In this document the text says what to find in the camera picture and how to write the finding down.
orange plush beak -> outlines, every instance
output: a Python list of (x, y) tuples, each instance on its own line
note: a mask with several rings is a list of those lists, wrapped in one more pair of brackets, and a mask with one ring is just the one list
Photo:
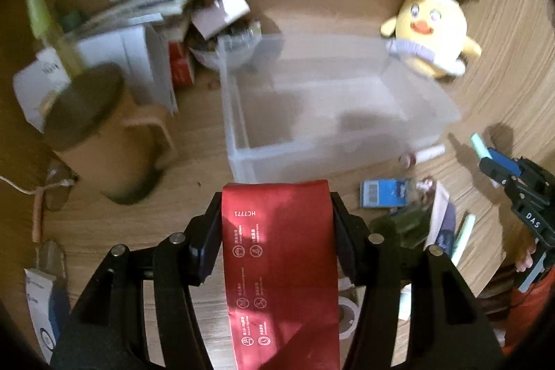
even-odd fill
[(434, 33), (434, 29), (428, 26), (428, 23), (424, 20), (417, 21), (415, 23), (411, 23), (411, 29), (422, 35), (431, 35)]

mint green stick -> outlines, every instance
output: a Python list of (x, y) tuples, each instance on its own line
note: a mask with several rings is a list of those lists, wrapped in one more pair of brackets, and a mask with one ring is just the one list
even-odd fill
[(455, 267), (459, 264), (464, 249), (468, 245), (468, 240), (470, 240), (470, 235), (472, 234), (475, 223), (476, 215), (473, 214), (468, 214), (462, 223), (461, 231), (453, 246), (453, 257), (451, 257), (451, 262), (453, 262)]
[(476, 155), (478, 155), (480, 160), (482, 160), (485, 157), (491, 158), (491, 154), (489, 153), (487, 146), (482, 141), (482, 138), (480, 137), (480, 135), (473, 134), (472, 137), (470, 137), (470, 141), (472, 143), (472, 147), (474, 148), (474, 151), (476, 152)]

red resistance band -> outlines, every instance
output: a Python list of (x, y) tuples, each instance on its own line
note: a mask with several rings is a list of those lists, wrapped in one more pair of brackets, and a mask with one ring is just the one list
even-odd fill
[(221, 211), (238, 370), (339, 370), (338, 268), (327, 181), (228, 186)]

barcode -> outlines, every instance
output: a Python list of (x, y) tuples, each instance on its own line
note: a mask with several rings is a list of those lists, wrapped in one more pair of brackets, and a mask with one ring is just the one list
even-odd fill
[(378, 182), (367, 182), (365, 186), (366, 186), (365, 204), (367, 206), (377, 206), (378, 205)]
[(406, 195), (406, 182), (397, 181), (397, 198), (404, 199), (405, 195)]
[(45, 74), (48, 75), (53, 74), (55, 71), (59, 71), (60, 67), (57, 63), (44, 62), (42, 70)]

mug handle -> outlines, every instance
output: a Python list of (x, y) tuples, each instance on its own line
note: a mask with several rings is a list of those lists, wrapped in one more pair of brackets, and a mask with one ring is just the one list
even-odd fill
[(156, 126), (162, 130), (168, 149), (154, 163), (154, 166), (158, 170), (163, 170), (177, 159), (178, 153), (176, 144), (173, 138), (171, 138), (168, 128), (169, 119), (170, 114), (165, 107), (158, 104), (151, 104), (138, 106), (133, 114), (122, 122), (124, 127)]

